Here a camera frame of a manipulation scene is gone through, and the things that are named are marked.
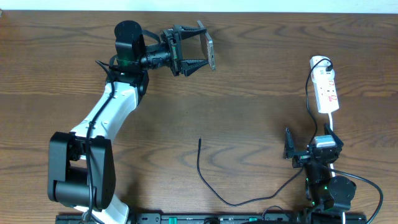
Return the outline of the Galaxy S25 Ultra smartphone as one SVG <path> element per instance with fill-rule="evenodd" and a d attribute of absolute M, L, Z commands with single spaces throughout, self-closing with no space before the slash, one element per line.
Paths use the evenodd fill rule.
<path fill-rule="evenodd" d="M 208 64 L 212 70 L 216 70 L 213 39 L 211 38 L 210 34 L 206 30 L 206 27 L 203 25 L 203 23 L 200 20 L 197 20 L 197 24 L 199 28 L 205 29 L 205 31 L 200 34 L 201 51 L 205 58 L 200 59 L 200 62 L 206 61 L 206 64 Z"/>

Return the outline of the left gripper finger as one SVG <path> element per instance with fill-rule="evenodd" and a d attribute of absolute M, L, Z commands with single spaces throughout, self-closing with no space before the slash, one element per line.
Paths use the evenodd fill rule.
<path fill-rule="evenodd" d="M 188 27 L 174 25 L 174 31 L 179 35 L 180 40 L 185 40 L 196 35 L 204 34 L 207 29 L 205 27 Z"/>
<path fill-rule="evenodd" d="M 208 65 L 207 60 L 182 60 L 180 63 L 181 73 L 184 74 L 185 77 L 189 77 L 198 69 Z"/>

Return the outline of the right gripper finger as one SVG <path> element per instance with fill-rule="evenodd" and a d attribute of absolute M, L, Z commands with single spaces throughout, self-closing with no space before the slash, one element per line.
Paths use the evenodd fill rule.
<path fill-rule="evenodd" d="M 295 155 L 295 146 L 292 135 L 288 128 L 285 129 L 285 146 L 283 152 L 284 159 L 291 159 Z"/>
<path fill-rule="evenodd" d="M 328 123 L 325 123 L 323 127 L 325 135 L 330 135 L 333 138 L 334 142 L 336 143 L 337 147 L 344 146 L 343 141 L 331 130 L 330 125 Z"/>

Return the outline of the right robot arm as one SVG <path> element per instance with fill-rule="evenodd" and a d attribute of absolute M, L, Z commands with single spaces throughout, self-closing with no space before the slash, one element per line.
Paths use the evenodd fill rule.
<path fill-rule="evenodd" d="M 304 169 L 306 198 L 312 203 L 298 215 L 302 223 L 344 223 L 356 191 L 353 181 L 332 174 L 330 164 L 339 158 L 344 144 L 328 124 L 324 131 L 306 150 L 298 151 L 290 131 L 285 130 L 283 158 L 291 159 L 292 167 Z"/>

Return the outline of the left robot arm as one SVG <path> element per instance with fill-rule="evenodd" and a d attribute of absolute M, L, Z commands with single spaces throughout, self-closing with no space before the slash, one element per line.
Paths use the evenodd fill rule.
<path fill-rule="evenodd" d="M 202 23 L 175 25 L 156 35 L 136 21 L 114 29 L 116 54 L 101 63 L 106 73 L 102 97 L 87 117 L 49 141 L 47 195 L 81 212 L 79 223 L 127 223 L 129 207 L 114 193 L 113 141 L 123 122 L 147 91 L 149 70 L 168 67 L 174 76 L 190 76 L 215 66 L 214 45 Z"/>

